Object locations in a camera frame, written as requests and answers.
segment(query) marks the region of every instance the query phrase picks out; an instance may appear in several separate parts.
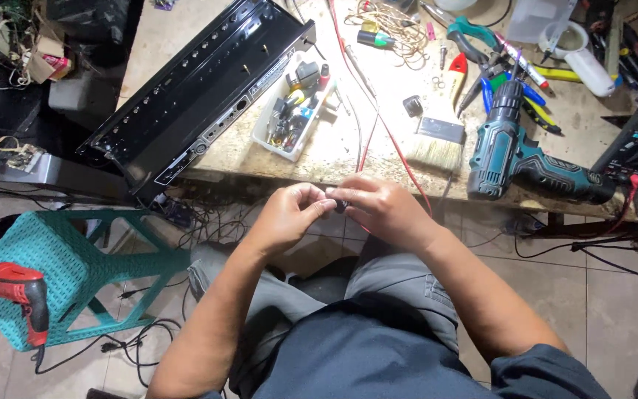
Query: dark blue shirt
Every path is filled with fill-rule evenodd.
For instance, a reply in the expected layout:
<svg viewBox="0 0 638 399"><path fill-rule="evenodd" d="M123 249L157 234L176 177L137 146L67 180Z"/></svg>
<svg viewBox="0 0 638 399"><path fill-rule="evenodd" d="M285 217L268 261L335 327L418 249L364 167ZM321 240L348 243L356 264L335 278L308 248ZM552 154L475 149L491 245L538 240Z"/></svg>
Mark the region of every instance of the dark blue shirt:
<svg viewBox="0 0 638 399"><path fill-rule="evenodd" d="M338 310L314 313L289 331L253 398L609 397L584 365L545 344L495 359L491 383L489 390L474 381L437 340Z"/></svg>

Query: black amplifier chassis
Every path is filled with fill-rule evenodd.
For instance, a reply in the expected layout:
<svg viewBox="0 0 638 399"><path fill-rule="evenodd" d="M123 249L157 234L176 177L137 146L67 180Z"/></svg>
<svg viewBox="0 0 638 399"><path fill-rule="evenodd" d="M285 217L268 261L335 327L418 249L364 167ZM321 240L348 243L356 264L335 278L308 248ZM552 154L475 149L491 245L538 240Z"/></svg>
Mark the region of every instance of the black amplifier chassis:
<svg viewBox="0 0 638 399"><path fill-rule="evenodd" d="M315 41L314 21L302 25L270 0L235 0L78 153L102 151L148 206Z"/></svg>

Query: teal cordless drill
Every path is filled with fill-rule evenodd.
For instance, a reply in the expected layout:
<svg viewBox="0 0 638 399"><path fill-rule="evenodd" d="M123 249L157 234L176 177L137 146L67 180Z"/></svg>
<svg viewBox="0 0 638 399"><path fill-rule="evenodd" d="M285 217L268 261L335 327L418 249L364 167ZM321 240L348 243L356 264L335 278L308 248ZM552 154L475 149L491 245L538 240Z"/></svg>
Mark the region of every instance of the teal cordless drill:
<svg viewBox="0 0 638 399"><path fill-rule="evenodd" d="M547 156L519 125L521 83L502 84L493 97L486 122L479 127L466 186L470 199L498 200L513 180L548 197L603 204L616 184L609 177Z"/></svg>

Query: hand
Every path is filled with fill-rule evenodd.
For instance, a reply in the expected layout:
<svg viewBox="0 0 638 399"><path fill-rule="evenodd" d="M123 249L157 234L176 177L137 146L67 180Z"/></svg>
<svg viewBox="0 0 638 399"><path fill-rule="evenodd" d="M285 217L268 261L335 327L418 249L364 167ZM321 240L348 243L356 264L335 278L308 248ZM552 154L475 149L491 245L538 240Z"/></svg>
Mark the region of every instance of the hand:
<svg viewBox="0 0 638 399"><path fill-rule="evenodd" d="M419 253L438 239L442 228L401 185L357 173L339 188L326 190L327 197L348 201L351 217L385 242Z"/></svg>
<svg viewBox="0 0 638 399"><path fill-rule="evenodd" d="M336 207L324 191L310 183L280 188L270 196L243 243L262 256L273 256L292 248L309 226Z"/></svg>

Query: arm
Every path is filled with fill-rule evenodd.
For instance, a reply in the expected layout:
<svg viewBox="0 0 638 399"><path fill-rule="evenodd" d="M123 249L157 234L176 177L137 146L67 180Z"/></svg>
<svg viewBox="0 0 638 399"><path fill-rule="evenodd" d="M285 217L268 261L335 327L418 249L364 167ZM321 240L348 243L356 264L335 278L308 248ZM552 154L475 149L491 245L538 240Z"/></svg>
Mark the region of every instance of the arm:
<svg viewBox="0 0 638 399"><path fill-rule="evenodd" d="M333 199L308 183L280 188L270 197L167 349L147 398L192 398L226 384L267 259L294 246L316 219L335 207Z"/></svg>
<svg viewBox="0 0 638 399"><path fill-rule="evenodd" d="M445 287L466 331L487 363L536 344L567 351L528 304L451 231L435 223L402 186L363 174L327 196L355 206L346 213L384 241L418 255Z"/></svg>

